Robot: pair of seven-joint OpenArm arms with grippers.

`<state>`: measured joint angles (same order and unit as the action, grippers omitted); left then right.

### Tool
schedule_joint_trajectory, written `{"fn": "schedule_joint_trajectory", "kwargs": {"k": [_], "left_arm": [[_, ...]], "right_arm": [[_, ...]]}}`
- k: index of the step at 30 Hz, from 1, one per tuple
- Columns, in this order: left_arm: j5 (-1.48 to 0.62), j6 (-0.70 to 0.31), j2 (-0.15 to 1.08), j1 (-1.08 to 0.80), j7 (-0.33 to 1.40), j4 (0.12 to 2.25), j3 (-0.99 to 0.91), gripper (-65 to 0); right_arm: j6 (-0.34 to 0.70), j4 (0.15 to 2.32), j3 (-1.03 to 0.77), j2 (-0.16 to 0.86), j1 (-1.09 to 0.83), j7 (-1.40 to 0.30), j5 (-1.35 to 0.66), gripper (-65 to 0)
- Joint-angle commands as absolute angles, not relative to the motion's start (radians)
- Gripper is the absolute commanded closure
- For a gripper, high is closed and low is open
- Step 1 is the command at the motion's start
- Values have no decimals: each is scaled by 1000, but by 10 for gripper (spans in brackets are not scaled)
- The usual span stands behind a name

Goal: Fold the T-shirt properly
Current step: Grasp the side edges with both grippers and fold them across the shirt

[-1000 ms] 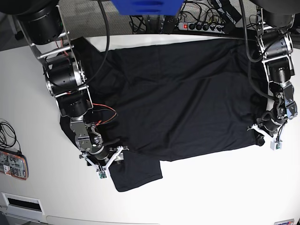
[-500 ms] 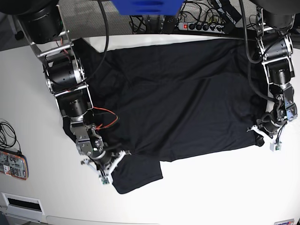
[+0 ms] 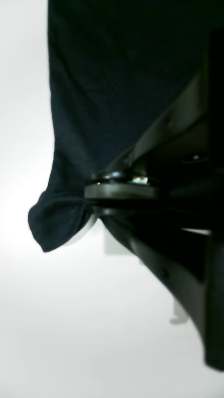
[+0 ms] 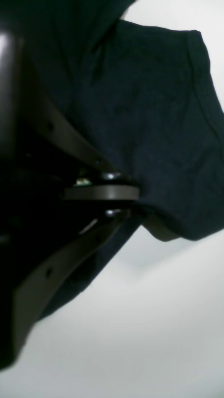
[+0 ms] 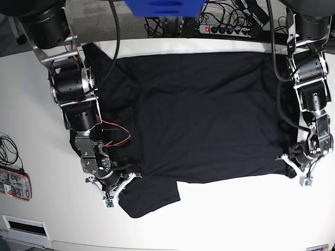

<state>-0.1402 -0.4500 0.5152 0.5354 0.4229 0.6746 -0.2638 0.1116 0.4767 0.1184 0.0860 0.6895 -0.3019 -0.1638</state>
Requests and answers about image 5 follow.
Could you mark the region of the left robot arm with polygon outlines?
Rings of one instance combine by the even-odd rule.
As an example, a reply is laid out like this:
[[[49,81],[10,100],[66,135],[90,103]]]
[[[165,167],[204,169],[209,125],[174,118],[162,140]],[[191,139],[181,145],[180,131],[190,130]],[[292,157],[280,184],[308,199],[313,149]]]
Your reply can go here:
[[[301,186],[310,186],[312,170],[319,160],[333,150],[330,117],[325,111],[331,102],[327,83],[329,66],[324,46],[331,35],[334,1],[283,1],[286,6],[287,72],[277,68],[273,10],[266,2],[271,29],[271,50],[274,73],[279,81],[276,92],[277,109],[286,123],[307,132],[307,137],[289,148],[289,153],[278,156],[297,175]],[[306,126],[293,122],[282,110],[281,87],[290,83],[295,91]]]

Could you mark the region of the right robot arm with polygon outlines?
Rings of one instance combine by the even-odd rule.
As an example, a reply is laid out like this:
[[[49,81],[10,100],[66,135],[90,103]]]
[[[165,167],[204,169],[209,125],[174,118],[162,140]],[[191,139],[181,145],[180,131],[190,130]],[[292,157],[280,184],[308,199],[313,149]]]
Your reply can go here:
[[[59,105],[64,126],[71,133],[71,145],[81,159],[86,179],[102,195],[108,208],[137,177],[128,165],[111,160],[107,148],[112,142],[91,136],[103,123],[98,89],[92,69],[65,14],[65,1],[1,1],[1,14],[20,24],[39,62],[48,70],[53,101]]]

